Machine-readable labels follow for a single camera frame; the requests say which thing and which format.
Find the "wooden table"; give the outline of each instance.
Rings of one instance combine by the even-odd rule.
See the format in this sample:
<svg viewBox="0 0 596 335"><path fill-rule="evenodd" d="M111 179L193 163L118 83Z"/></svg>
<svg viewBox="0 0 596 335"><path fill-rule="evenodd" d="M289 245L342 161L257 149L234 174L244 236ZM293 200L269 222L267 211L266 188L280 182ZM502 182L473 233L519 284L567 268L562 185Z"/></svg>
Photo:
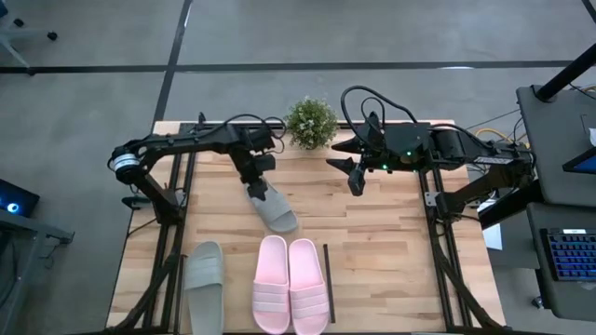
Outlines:
<svg viewBox="0 0 596 335"><path fill-rule="evenodd" d="M155 132L177 133L179 125L158 122ZM334 141L350 137L351 131L341 130ZM348 154L331 149L303 151L286 144L285 152L276 155L277 169L265 172L265 176L287 196L298 216L299 229L284 235L288 243L299 237L313 240L323 272L322 246L329 246L336 323L329 325L327 332L444 330L416 174L367 173L365 193L355 197L347 187L347 176L325 163L325 158L346 158ZM251 314L252 279L259 244L272 233L255 214L227 155L199 153L196 161L183 253L190 254L202 241L216 240L222 245L225 331L260 332ZM167 182L171 164L171 156L161 159L151 172L154 178ZM183 171L180 176L182 184ZM468 183L464 167L442 176L447 191ZM153 217L151 209L135 212L130 229ZM158 224L152 224L129 238L108 326L122 320L147 288L158 230ZM480 225L459 221L454 225L454 235L467 286L490 316L504 324ZM453 288L450 299L458 320ZM185 301L181 331L191 333Z"/></svg>

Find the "computer monitor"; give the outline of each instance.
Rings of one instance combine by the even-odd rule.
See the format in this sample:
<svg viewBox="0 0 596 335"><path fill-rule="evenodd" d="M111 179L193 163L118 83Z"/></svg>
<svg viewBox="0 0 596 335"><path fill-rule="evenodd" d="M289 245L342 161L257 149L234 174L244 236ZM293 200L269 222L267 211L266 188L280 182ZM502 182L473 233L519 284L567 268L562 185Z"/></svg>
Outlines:
<svg viewBox="0 0 596 335"><path fill-rule="evenodd" d="M563 164L566 172L596 174L596 147Z"/></svg>
<svg viewBox="0 0 596 335"><path fill-rule="evenodd" d="M30 218L39 195L21 189L8 181L0 180L0 210Z"/></svg>

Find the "floor tile line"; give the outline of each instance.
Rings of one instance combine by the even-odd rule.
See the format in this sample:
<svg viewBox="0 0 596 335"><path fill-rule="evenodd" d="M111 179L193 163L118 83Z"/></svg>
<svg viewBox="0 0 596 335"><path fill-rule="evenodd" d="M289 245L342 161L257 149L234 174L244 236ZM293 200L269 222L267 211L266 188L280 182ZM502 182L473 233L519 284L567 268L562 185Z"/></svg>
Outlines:
<svg viewBox="0 0 596 335"><path fill-rule="evenodd" d="M182 65L97 65L33 67L36 74L125 74L125 73L226 73L349 70L476 70L560 68L571 60L478 60L478 61L381 61L229 63ZM26 74L22 67L0 67L0 74Z"/></svg>
<svg viewBox="0 0 596 335"><path fill-rule="evenodd" d="M584 7L588 11L589 15L592 17L594 23L596 23L596 9L594 9L594 5L591 3L590 0L581 0L584 4Z"/></svg>
<svg viewBox="0 0 596 335"><path fill-rule="evenodd" d="M345 70L468 70L565 67L571 60L301 62L177 65L178 73L345 71Z"/></svg>
<svg viewBox="0 0 596 335"><path fill-rule="evenodd" d="M193 0L184 0L183 9L178 18L178 26L176 27L176 35L174 42L171 46L171 52L169 53L168 67L164 80L159 91L159 98L157 99L156 112L153 116L152 131L156 121L164 119L166 114L166 107L168 105L169 92L171 91L171 84L174 80L174 74L176 72L176 64L180 57L180 50L183 45L184 33L186 32L186 23L188 22L188 16L190 15L190 8L193 4Z"/></svg>

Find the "concrete floor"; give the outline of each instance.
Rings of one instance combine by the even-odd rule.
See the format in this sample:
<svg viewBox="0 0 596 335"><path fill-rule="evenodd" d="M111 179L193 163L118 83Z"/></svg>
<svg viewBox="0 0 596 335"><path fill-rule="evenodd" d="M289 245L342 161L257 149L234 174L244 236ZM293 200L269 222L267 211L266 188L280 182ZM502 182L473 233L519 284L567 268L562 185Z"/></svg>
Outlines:
<svg viewBox="0 0 596 335"><path fill-rule="evenodd" d="M60 35L54 43L44 36L15 43L34 66L166 65L183 0L7 5L29 26ZM571 60L595 33L579 0L195 0L179 63ZM0 66L16 65L0 52ZM177 73L165 119L195 120L198 112L210 120L247 112L282 116L305 95L339 110L342 90L362 84L420 119L449 118L467 127L515 110L516 87L544 83L559 70ZM10 157L0 165L0 178L41 195L37 217L76 230L73 244L56 252L55 265L31 290L20 334L104 326L130 215L119 202L128 188L105 161L116 145L150 130L163 78L0 74L0 155ZM594 82L590 71L576 84ZM509 133L518 118L511 114L487 126ZM596 333L596 324L560 320L530 306L537 291L532 273L494 272L515 329Z"/></svg>

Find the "metal bracket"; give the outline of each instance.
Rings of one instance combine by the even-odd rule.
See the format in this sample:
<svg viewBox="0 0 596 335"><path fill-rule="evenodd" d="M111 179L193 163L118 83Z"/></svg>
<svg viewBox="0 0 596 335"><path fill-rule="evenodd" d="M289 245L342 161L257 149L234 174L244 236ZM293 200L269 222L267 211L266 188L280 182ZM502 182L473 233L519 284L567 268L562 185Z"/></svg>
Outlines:
<svg viewBox="0 0 596 335"><path fill-rule="evenodd" d="M425 192L425 203L427 204L427 206L429 207L436 207L437 206L437 201L435 200L435 197L437 197L437 195L439 195L440 192Z"/></svg>
<svg viewBox="0 0 596 335"><path fill-rule="evenodd" d="M176 202L178 203L178 205L183 208L186 207L186 203L188 202L188 195L185 195L184 190L176 190L175 192L176 195Z"/></svg>

